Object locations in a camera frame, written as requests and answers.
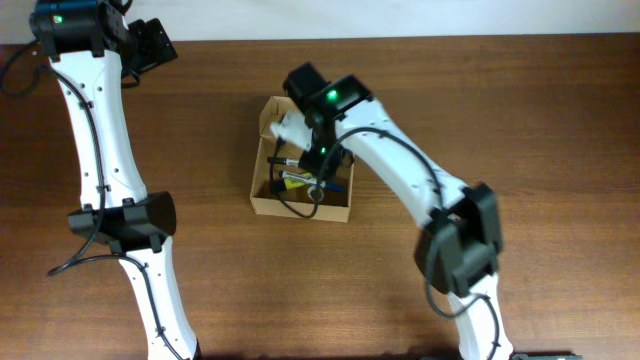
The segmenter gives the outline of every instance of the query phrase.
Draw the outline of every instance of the pen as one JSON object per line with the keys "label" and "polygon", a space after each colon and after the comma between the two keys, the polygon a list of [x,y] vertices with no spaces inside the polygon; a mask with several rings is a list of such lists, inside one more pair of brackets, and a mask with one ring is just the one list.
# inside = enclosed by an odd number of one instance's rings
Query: pen
{"label": "pen", "polygon": [[287,165],[287,166],[295,166],[295,167],[298,167],[298,164],[300,163],[299,160],[295,160],[295,159],[287,159],[282,157],[274,158],[271,156],[267,158],[267,162],[268,163],[273,162],[274,164],[278,164],[278,165]]}
{"label": "pen", "polygon": [[[283,179],[290,179],[290,180],[295,180],[297,182],[301,182],[305,184],[317,185],[318,180],[316,178],[306,177],[304,175],[306,174],[300,175],[300,174],[294,174],[288,171],[280,171],[280,177],[282,177]],[[344,192],[344,186],[336,185],[336,184],[327,184],[326,181],[323,181],[322,183],[320,183],[320,187],[323,187],[327,190],[331,190],[335,192]]]}

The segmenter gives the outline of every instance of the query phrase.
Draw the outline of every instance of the white robotic arm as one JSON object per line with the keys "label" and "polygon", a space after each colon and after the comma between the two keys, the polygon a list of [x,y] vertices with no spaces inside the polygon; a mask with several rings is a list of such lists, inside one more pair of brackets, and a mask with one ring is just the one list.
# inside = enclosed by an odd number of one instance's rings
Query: white robotic arm
{"label": "white robotic arm", "polygon": [[[301,69],[308,73],[306,76],[302,76],[303,80],[313,82],[309,80],[309,78],[313,78],[313,74],[309,74],[311,73],[309,68],[304,70],[303,66]],[[304,114],[287,113],[282,123],[272,124],[271,131],[276,137],[290,141],[306,151],[313,151],[314,146],[309,145],[314,143],[321,143],[319,146],[326,149],[325,146],[328,144],[322,143],[323,139],[318,134],[322,134],[322,129],[314,134],[312,127],[320,122],[319,120],[327,120],[326,118],[320,119],[322,114],[333,112],[331,115],[335,116],[328,119],[333,123],[330,126],[326,126],[326,122],[324,123],[325,128],[335,131],[335,137],[329,136],[331,140],[340,139],[355,129],[375,128],[382,130],[401,139],[404,143],[417,150],[429,162],[437,175],[437,181],[439,181],[442,191],[442,202],[445,209],[440,210],[453,208],[465,199],[467,185],[460,179],[448,174],[415,146],[393,123],[377,99],[366,94],[360,94],[366,96],[355,95],[354,92],[357,91],[354,89],[357,86],[341,86],[340,82],[338,82],[328,85],[328,88],[319,85],[317,89],[319,95],[316,95],[316,97],[325,97],[325,99],[329,98],[332,101],[317,100],[317,98],[313,100],[297,96],[298,94],[295,93],[291,94],[292,89],[295,92],[296,89],[300,88],[300,86],[296,86],[295,80],[292,80],[292,83],[289,84],[287,89],[289,90],[289,95],[301,107],[302,111],[307,111]],[[340,99],[338,97],[347,98],[348,101],[339,104]],[[331,106],[332,103],[335,104],[333,108],[322,109],[323,106]],[[438,194],[434,192],[436,189],[434,181],[436,179],[431,178],[423,163],[414,154],[387,136],[380,136],[378,133],[366,131],[354,133],[344,138],[341,145],[366,162],[398,195],[419,228],[425,229],[433,223],[430,214],[432,214],[434,208],[439,206],[437,201]],[[451,289],[448,292],[448,298],[453,311],[457,312],[474,301],[478,294],[489,297],[499,323],[499,346],[496,348],[492,358],[506,360],[509,359],[513,346],[509,343],[502,326],[497,300],[497,284],[497,273],[482,274],[479,279],[473,281],[473,284],[469,284],[471,286],[466,292],[466,296],[459,297],[456,295],[457,291]],[[456,317],[456,325],[460,335],[460,353],[462,357],[465,360],[487,359],[493,349],[496,330],[490,308],[485,306],[482,301],[478,301],[477,304],[474,304],[467,311]]]}
{"label": "white robotic arm", "polygon": [[[89,239],[85,247],[94,241],[109,245],[113,255],[103,259],[120,259],[142,316],[149,359],[199,359],[173,270],[173,200],[166,192],[147,194],[131,152],[121,96],[123,65],[137,77],[136,72],[174,59],[175,50],[159,21],[127,26],[122,9],[114,7],[117,2],[53,3],[38,1],[31,27],[60,79],[80,160],[82,207],[69,215],[71,230]],[[82,253],[68,264],[85,260],[79,258]]]}

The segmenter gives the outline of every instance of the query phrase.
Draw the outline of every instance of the blue pen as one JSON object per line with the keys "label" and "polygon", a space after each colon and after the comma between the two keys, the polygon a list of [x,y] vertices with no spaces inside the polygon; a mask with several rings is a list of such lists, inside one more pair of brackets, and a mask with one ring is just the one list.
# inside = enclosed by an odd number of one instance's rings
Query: blue pen
{"label": "blue pen", "polygon": [[[306,177],[306,176],[294,174],[284,170],[280,171],[280,177],[282,177],[283,179],[295,180],[295,181],[309,184],[309,185],[317,185],[318,183],[318,180],[316,178]],[[320,183],[320,187],[330,191],[334,191],[334,192],[344,192],[344,186],[336,185],[336,184],[327,184],[326,181],[323,181],[322,183]]]}

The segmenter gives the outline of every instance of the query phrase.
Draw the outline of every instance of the brown wooden surface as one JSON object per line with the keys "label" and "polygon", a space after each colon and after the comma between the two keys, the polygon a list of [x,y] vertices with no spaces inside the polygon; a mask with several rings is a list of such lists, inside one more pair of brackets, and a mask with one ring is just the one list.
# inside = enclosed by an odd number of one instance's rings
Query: brown wooden surface
{"label": "brown wooden surface", "polygon": [[[176,202],[175,271],[204,353],[457,346],[455,325],[427,307],[412,219],[364,164],[348,224],[254,215],[258,114],[306,60],[328,78],[355,72],[436,162],[496,189],[500,303],[517,349],[640,353],[640,35],[176,48],[180,58],[144,75],[124,106],[148,190]],[[0,47],[2,58],[14,50]],[[10,84],[36,61],[27,56]],[[118,264],[45,276],[81,244],[66,224],[80,176],[57,85],[45,76],[32,96],[0,105],[0,357],[144,358]]]}

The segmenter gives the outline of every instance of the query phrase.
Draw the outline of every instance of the cardboard box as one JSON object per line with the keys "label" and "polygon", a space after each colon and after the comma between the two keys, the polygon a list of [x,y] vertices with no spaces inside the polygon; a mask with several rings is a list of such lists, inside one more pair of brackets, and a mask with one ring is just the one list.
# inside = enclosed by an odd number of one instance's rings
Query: cardboard box
{"label": "cardboard box", "polygon": [[[260,131],[260,144],[258,145],[258,156],[253,172],[253,182],[251,185],[251,205],[259,215],[274,215],[286,217],[298,217],[278,201],[275,195],[269,190],[269,163],[267,157],[273,156],[275,151],[275,141],[269,125],[282,119],[287,111],[299,111],[296,105],[287,97],[271,97],[267,105],[262,110],[258,120]],[[292,145],[285,144],[278,152],[279,157],[298,159],[302,150]],[[295,167],[276,165],[275,171],[287,170],[295,173],[302,173],[303,170]],[[274,179],[280,177],[274,173]],[[326,220],[347,222],[351,211],[351,184],[353,182],[353,166],[349,168],[340,167],[336,178],[332,183],[345,187],[343,193],[324,191],[324,200],[318,206],[318,212],[313,217],[314,220]],[[282,192],[280,196],[287,201],[294,209],[303,214],[311,213],[313,201],[307,195],[308,186]]]}

